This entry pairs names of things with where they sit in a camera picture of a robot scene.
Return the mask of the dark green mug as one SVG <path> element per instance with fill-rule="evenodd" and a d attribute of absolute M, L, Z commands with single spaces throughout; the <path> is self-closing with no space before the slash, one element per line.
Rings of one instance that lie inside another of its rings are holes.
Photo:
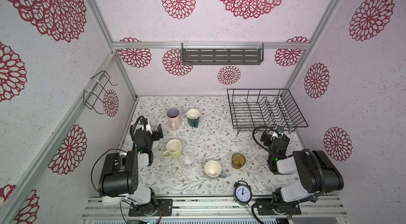
<path fill-rule="evenodd" d="M 188 124 L 189 126 L 193 128 L 197 128 L 199 125 L 199 119 L 200 119 L 200 112 L 197 109 L 190 109 L 186 113 L 187 119 L 188 119 Z"/>

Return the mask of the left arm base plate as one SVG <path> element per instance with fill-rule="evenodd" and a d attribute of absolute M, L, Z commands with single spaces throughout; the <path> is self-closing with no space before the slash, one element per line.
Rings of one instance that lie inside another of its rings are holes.
<path fill-rule="evenodd" d="M 130 206 L 130 217 L 167 217 L 172 215 L 172 199 L 152 199 L 149 203 L 143 205 Z"/>

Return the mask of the pink iridescent mug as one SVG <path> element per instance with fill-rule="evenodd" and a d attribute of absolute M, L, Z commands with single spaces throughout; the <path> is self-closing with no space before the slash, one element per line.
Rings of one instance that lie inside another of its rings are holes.
<path fill-rule="evenodd" d="M 177 108 L 171 108 L 167 110 L 166 116 L 169 126 L 173 131 L 176 131 L 181 127 L 182 120 L 180 110 L 178 110 Z"/>

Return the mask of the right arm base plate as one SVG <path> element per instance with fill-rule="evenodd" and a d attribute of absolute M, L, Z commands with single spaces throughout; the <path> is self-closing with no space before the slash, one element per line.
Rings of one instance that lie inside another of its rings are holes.
<path fill-rule="evenodd" d="M 257 206 L 259 215 L 300 215 L 301 209 L 298 204 L 292 203 L 280 203 L 274 205 L 274 202 L 270 198 L 260 198 L 255 201 L 259 205 Z"/>

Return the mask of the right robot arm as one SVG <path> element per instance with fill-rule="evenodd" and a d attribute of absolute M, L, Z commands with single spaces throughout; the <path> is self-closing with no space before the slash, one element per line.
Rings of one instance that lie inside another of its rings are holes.
<path fill-rule="evenodd" d="M 255 143 L 268 152 L 267 163 L 274 175 L 297 174 L 298 180 L 272 193 L 276 206 L 315 202 L 326 193 L 344 188 L 344 179 L 324 151 L 303 149 L 286 155 L 290 138 L 284 127 L 258 126 L 252 132 Z"/>

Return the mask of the clear glass cup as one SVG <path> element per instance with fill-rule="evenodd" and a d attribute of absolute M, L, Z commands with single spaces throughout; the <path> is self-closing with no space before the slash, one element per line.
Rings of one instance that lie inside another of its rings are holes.
<path fill-rule="evenodd" d="M 180 157 L 180 161 L 185 169 L 191 169 L 193 168 L 195 158 L 192 154 L 186 153 L 182 154 L 182 156 Z"/>

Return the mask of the light green mug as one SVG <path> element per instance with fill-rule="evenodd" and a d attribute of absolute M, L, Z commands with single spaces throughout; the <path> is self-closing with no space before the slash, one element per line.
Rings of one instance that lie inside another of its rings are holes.
<path fill-rule="evenodd" d="M 182 155 L 182 143 L 178 139 L 171 139 L 166 150 L 162 153 L 163 158 L 179 159 Z"/>

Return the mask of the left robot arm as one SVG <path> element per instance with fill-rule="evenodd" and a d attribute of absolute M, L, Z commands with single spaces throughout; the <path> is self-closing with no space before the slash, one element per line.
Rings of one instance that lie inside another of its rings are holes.
<path fill-rule="evenodd" d="M 121 203 L 130 205 L 133 216 L 152 216 L 159 213 L 159 207 L 153 189 L 139 182 L 139 169 L 153 164 L 153 149 L 163 138 L 159 124 L 154 131 L 144 116 L 137 118 L 130 126 L 132 149 L 106 152 L 96 191 L 102 196 L 104 206 L 116 206 Z"/>

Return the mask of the black wire dish rack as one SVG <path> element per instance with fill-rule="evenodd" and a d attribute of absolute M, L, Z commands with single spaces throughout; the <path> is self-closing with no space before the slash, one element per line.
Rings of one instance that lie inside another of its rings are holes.
<path fill-rule="evenodd" d="M 227 97 L 233 128 L 252 131 L 258 126 L 284 127 L 292 133 L 308 123 L 288 89 L 228 89 Z"/>

